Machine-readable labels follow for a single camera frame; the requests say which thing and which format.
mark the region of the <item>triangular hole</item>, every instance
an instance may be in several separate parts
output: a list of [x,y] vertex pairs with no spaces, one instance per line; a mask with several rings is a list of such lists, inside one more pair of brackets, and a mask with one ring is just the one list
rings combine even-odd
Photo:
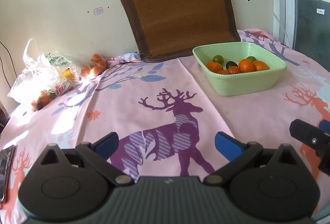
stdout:
[[284,164],[290,164],[290,165],[296,165],[297,162],[291,152],[287,149],[285,149],[282,152],[281,157],[279,158],[278,162],[284,163]]
[[49,150],[46,154],[46,156],[44,157],[44,159],[42,160],[41,164],[42,165],[49,165],[49,164],[55,164],[58,163],[59,159],[55,153],[54,150]]

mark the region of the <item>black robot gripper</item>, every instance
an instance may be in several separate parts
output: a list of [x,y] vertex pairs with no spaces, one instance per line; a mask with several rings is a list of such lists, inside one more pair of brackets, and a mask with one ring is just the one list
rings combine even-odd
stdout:
[[186,176],[135,183],[107,162],[118,141],[110,133],[74,149],[49,144],[19,189],[26,223],[313,223],[319,188],[289,144],[264,149],[219,132],[216,148],[230,162],[203,182]]

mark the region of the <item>green fruit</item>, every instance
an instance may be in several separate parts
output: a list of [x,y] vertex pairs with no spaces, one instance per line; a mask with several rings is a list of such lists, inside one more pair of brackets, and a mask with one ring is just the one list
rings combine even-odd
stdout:
[[213,57],[212,61],[223,65],[224,59],[221,55],[216,55],[215,57]]
[[238,67],[238,65],[237,65],[235,62],[233,62],[233,61],[228,61],[227,64],[226,64],[226,69],[228,69],[228,68],[230,68],[230,67],[232,67],[232,66],[236,66],[236,67]]
[[256,58],[254,56],[248,56],[246,59],[249,60],[251,63],[256,61]]

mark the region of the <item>basket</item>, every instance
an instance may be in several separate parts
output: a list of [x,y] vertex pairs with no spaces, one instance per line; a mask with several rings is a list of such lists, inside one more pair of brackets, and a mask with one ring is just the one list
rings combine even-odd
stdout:
[[[269,89],[287,68],[282,59],[250,42],[203,45],[195,47],[192,52],[213,88],[222,96],[249,94]],[[224,69],[228,61],[238,64],[240,60],[254,56],[257,60],[265,62],[269,70],[232,75],[216,74],[205,66],[215,55],[223,56]]]

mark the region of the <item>wall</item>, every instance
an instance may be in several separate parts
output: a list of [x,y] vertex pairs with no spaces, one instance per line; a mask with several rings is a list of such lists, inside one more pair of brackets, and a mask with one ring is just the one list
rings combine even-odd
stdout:
[[[232,5],[237,28],[258,27],[272,33],[273,0],[232,0]],[[95,16],[97,7],[103,7],[104,13]],[[38,41],[29,48],[32,57],[39,50],[109,56],[137,50],[120,0],[0,0],[0,40],[10,50],[19,73],[30,37]],[[15,76],[3,48],[0,55],[12,84]],[[0,70],[0,100],[11,112],[16,103],[6,97],[8,91]]]

